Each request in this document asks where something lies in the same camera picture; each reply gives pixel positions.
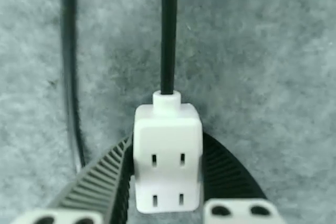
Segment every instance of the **cable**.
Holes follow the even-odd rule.
[[[162,0],[161,94],[173,94],[177,0]]]
[[[85,166],[83,139],[78,113],[77,69],[76,69],[76,10],[77,0],[61,0],[61,46],[65,103],[67,112],[68,140],[76,173]]]

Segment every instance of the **carpet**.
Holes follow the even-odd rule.
[[[95,158],[159,89],[161,0],[79,0],[81,127]],[[0,222],[74,178],[59,0],[0,0]],[[336,0],[178,0],[176,84],[288,223],[336,219]],[[199,211],[129,223],[201,223]]]

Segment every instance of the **white power plug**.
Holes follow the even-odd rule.
[[[210,199],[203,219],[204,224],[286,224],[277,208],[264,199]]]
[[[201,196],[202,123],[181,94],[153,94],[135,112],[135,200],[144,214],[193,211]]]
[[[75,209],[35,209],[17,217],[12,224],[103,224],[103,216],[95,211]]]

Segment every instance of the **gray fabric surface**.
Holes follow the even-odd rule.
[[[336,220],[336,0],[179,0],[176,89],[289,223]],[[79,0],[82,129],[96,157],[159,88],[160,0]],[[59,0],[0,0],[0,222],[73,179]],[[199,212],[129,223],[201,223]]]

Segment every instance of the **power adapter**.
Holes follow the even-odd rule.
[[[135,112],[133,160],[139,212],[193,211],[201,196],[202,123],[181,94],[153,94]]]

